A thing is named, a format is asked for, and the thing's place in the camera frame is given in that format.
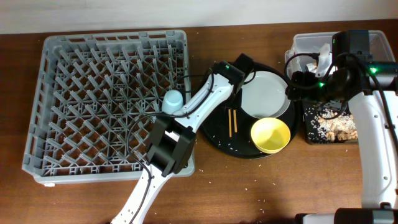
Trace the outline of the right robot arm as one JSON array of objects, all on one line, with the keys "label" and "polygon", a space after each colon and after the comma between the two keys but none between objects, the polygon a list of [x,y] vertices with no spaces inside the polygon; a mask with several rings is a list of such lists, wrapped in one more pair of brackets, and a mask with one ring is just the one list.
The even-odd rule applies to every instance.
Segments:
[{"label": "right robot arm", "polygon": [[[363,173],[360,208],[330,214],[301,213],[297,223],[397,222],[397,63],[379,30],[347,30],[328,34],[328,52],[312,47],[320,34],[305,34],[308,47],[286,58],[286,94],[292,101],[325,105],[334,101],[349,109],[358,132]],[[317,71],[290,66],[310,57]]]}]

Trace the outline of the light blue plastic cup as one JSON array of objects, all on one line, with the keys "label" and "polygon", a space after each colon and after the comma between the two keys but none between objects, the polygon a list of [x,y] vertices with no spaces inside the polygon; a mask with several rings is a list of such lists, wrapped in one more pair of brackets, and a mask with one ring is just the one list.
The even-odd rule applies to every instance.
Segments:
[{"label": "light blue plastic cup", "polygon": [[162,112],[173,114],[183,105],[183,96],[178,90],[169,90],[164,95],[162,102]]}]

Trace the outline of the food scraps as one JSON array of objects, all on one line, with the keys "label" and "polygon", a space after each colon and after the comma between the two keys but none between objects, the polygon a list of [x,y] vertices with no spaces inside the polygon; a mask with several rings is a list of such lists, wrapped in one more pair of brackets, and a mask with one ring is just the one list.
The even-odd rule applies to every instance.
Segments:
[{"label": "food scraps", "polygon": [[312,105],[303,107],[305,135],[310,144],[334,144],[355,142],[358,132],[354,117],[346,109],[337,118],[338,113],[329,109],[318,109]]}]

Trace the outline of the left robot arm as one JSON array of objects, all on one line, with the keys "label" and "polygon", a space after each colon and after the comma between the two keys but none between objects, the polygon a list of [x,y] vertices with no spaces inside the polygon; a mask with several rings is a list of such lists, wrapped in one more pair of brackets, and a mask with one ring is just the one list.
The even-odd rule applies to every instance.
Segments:
[{"label": "left robot arm", "polygon": [[142,223],[164,184],[187,164],[196,132],[211,112],[232,101],[254,67],[252,58],[241,54],[233,63],[220,61],[206,72],[207,79],[192,99],[172,114],[155,113],[149,133],[143,168],[134,190],[112,223]]}]

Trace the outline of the grey round plate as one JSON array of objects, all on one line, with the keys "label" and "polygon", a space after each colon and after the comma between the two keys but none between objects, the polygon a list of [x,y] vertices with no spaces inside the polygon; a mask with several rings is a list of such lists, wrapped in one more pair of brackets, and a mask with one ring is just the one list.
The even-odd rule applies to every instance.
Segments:
[{"label": "grey round plate", "polygon": [[252,72],[241,88],[241,108],[257,119],[279,117],[290,106],[290,100],[285,94],[286,88],[285,80],[275,73]]}]

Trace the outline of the wooden chopstick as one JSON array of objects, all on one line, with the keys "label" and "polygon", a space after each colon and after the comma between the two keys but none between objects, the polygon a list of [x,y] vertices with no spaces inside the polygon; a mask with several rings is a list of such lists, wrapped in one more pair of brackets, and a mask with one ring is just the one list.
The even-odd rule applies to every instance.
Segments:
[{"label": "wooden chopstick", "polygon": [[233,110],[233,123],[234,123],[234,132],[238,132],[238,124],[237,124],[237,116],[236,116],[236,110]]},{"label": "wooden chopstick", "polygon": [[231,108],[228,108],[228,129],[229,129],[229,138],[232,138]]}]

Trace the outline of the yellow bowl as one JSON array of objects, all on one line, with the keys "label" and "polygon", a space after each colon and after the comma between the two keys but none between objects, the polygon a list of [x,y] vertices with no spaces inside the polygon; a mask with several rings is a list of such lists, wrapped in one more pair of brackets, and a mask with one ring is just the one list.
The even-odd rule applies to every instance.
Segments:
[{"label": "yellow bowl", "polygon": [[289,127],[277,118],[262,118],[251,127],[251,140],[255,147],[266,154],[281,151],[292,137]]}]

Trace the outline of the white napkin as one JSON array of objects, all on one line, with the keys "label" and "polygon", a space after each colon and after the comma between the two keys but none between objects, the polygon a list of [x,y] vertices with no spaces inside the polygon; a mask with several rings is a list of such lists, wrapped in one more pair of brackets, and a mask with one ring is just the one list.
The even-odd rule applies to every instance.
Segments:
[{"label": "white napkin", "polygon": [[305,71],[317,73],[318,64],[317,62],[311,62],[305,65]]}]

